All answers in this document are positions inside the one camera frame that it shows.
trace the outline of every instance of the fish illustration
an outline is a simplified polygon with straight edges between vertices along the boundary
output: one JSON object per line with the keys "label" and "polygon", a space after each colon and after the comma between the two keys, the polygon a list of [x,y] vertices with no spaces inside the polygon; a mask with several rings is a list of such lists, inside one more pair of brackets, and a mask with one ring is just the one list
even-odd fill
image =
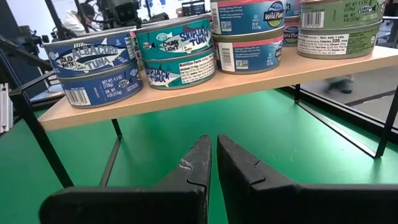
{"label": "fish illustration", "polygon": [[167,40],[168,38],[173,37],[173,33],[170,32],[169,34],[165,34],[165,33],[159,33],[156,35],[156,39],[163,41],[163,40]]}
{"label": "fish illustration", "polygon": [[203,25],[195,28],[184,25],[182,33],[162,42],[159,49],[164,52],[186,52],[190,54],[194,50],[210,46],[210,39],[211,32],[205,29]]}
{"label": "fish illustration", "polygon": [[124,47],[108,45],[108,38],[100,44],[77,43],[55,59],[59,67],[88,73],[105,66],[114,66],[114,61],[126,50]]}
{"label": "fish illustration", "polygon": [[49,58],[50,58],[51,60],[55,60],[57,57],[59,57],[58,52],[57,52],[57,53],[53,53],[53,52],[50,52],[50,53],[49,53]]}
{"label": "fish illustration", "polygon": [[159,66],[159,68],[153,68],[148,66],[147,63],[145,63],[145,72],[147,74],[147,79],[151,85],[154,86],[166,86],[169,87],[169,84],[180,78],[180,74],[176,73],[171,73],[166,70],[162,69],[162,65]]}

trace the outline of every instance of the person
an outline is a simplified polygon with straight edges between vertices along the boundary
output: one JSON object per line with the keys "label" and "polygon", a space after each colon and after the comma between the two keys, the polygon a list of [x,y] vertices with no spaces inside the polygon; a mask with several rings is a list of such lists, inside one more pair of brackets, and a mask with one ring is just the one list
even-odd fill
{"label": "person", "polygon": [[65,28],[69,29],[70,31],[72,31],[73,33],[75,33],[76,36],[80,36],[80,35],[86,33],[85,27],[82,24],[82,21],[84,19],[84,22],[88,26],[88,31],[96,32],[97,30],[91,26],[91,19],[93,19],[95,17],[94,7],[91,6],[90,4],[81,3],[80,8],[81,8],[82,12],[84,13],[85,17],[81,18],[79,16],[79,13],[72,11],[72,10],[68,10],[66,18],[65,18],[65,22],[63,22],[63,26]]}

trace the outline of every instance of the tuna can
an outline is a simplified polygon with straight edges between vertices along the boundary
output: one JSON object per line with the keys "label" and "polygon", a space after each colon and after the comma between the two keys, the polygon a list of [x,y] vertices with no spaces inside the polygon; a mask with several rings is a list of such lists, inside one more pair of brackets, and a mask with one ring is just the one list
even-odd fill
{"label": "tuna can", "polygon": [[130,29],[44,44],[44,48],[59,78],[79,77],[131,63],[134,47]]}
{"label": "tuna can", "polygon": [[317,59],[355,58],[370,54],[381,22],[344,29],[299,29],[298,54]]}
{"label": "tuna can", "polygon": [[285,17],[292,17],[299,15],[300,15],[300,0],[287,0]]}
{"label": "tuna can", "polygon": [[82,77],[59,78],[74,108],[95,108],[119,102],[142,87],[137,61]]}
{"label": "tuna can", "polygon": [[213,45],[209,15],[174,19],[133,30],[144,60],[164,60],[201,52]]}
{"label": "tuna can", "polygon": [[167,60],[143,60],[149,85],[176,90],[204,83],[215,74],[213,48]]}
{"label": "tuna can", "polygon": [[304,0],[301,27],[340,29],[374,24],[381,20],[385,0]]}
{"label": "tuna can", "polygon": [[216,63],[230,74],[265,72],[279,65],[284,27],[248,35],[213,35]]}
{"label": "tuna can", "polygon": [[284,47],[297,46],[300,16],[285,18]]}
{"label": "tuna can", "polygon": [[286,0],[211,0],[214,33],[241,35],[284,26]]}

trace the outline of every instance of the wild planet logo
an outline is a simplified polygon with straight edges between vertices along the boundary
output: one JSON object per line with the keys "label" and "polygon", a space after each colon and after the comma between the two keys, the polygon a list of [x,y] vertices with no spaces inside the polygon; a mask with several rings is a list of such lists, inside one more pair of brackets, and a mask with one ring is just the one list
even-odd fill
{"label": "wild planet logo", "polygon": [[264,21],[267,21],[271,27],[279,27],[284,18],[284,5],[280,1],[271,4],[267,12],[264,12]]}
{"label": "wild planet logo", "polygon": [[52,59],[52,57],[58,55],[58,53],[49,53],[49,55],[60,68],[88,73],[91,70],[108,65],[113,67],[113,62],[125,50],[124,47],[108,45],[108,38],[105,38],[100,44],[74,44],[72,49],[67,50],[55,59]]}
{"label": "wild planet logo", "polygon": [[296,43],[298,37],[299,28],[297,26],[288,27],[284,31],[284,40],[288,43]]}
{"label": "wild planet logo", "polygon": [[147,74],[148,81],[151,85],[154,86],[166,86],[169,87],[169,84],[180,78],[179,74],[171,73],[162,69],[162,65],[159,68],[152,68],[145,65],[145,72]]}
{"label": "wild planet logo", "polygon": [[156,39],[162,42],[159,45],[154,42],[145,42],[142,47],[146,50],[159,49],[171,53],[190,53],[193,50],[209,46],[211,33],[208,29],[205,29],[203,25],[199,28],[191,28],[185,25],[183,26],[183,32],[180,34],[173,35],[172,32],[169,34],[160,33],[157,34]]}
{"label": "wild planet logo", "polygon": [[275,58],[280,62],[280,58],[282,56],[282,42],[279,44],[278,48],[275,51]]}

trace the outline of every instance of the albacore tuna can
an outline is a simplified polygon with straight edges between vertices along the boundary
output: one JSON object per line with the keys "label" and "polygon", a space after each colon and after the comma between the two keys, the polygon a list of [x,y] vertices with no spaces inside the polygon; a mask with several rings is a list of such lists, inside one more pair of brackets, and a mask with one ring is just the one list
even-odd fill
{"label": "albacore tuna can", "polygon": [[284,26],[286,0],[211,0],[214,33],[240,35]]}
{"label": "albacore tuna can", "polygon": [[79,77],[130,63],[134,59],[130,29],[44,44],[44,49],[59,78]]}
{"label": "albacore tuna can", "polygon": [[285,17],[300,15],[300,0],[287,0]]}
{"label": "albacore tuna can", "polygon": [[285,18],[284,47],[297,46],[300,16]]}
{"label": "albacore tuna can", "polygon": [[309,58],[341,59],[370,54],[381,22],[345,29],[300,29],[298,54]]}
{"label": "albacore tuna can", "polygon": [[265,72],[279,65],[284,27],[249,35],[213,35],[216,63],[231,74]]}
{"label": "albacore tuna can", "polygon": [[144,60],[183,57],[213,45],[206,14],[133,30],[131,36],[136,39]]}
{"label": "albacore tuna can", "polygon": [[144,60],[149,85],[175,90],[199,85],[215,74],[213,48],[168,60]]}
{"label": "albacore tuna can", "polygon": [[59,78],[75,108],[109,105],[138,93],[142,87],[137,61],[84,77]]}
{"label": "albacore tuna can", "polygon": [[385,0],[304,0],[301,27],[339,29],[379,22]]}

